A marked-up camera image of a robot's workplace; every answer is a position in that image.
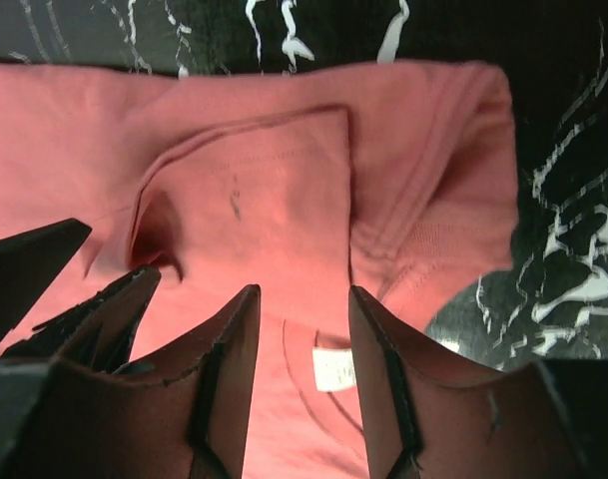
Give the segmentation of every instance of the folded shirt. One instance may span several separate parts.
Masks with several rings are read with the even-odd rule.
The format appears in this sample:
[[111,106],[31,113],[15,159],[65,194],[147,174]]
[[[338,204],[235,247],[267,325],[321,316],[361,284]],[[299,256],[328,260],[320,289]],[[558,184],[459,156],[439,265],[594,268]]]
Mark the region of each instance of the folded shirt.
[[508,267],[516,185],[509,87],[483,64],[182,80],[0,65],[0,238],[93,228],[0,352],[142,263],[163,281],[134,357],[258,283],[245,477],[365,478],[356,390],[317,391],[312,349],[349,347],[351,283],[423,329]]

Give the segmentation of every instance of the red fabric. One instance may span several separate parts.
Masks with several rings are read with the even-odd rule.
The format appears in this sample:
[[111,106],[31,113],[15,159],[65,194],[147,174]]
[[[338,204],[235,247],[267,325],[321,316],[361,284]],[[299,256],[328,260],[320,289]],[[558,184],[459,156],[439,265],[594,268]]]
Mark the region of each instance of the red fabric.
[[315,338],[347,338],[351,282],[423,329],[509,266],[514,156],[507,81],[481,64],[183,80],[0,66],[0,238],[94,229],[0,351],[139,263],[164,279],[136,357],[258,283],[245,477],[365,478],[356,391],[347,416],[314,391]]

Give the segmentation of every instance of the dark tabletop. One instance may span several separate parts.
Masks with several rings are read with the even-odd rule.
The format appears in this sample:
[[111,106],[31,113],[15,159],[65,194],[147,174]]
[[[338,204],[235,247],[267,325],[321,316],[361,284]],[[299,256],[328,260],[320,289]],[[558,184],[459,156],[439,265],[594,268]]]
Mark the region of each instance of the dark tabletop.
[[514,268],[428,334],[506,370],[608,358],[608,1],[0,0],[4,62],[182,76],[394,57],[500,65],[517,123]]

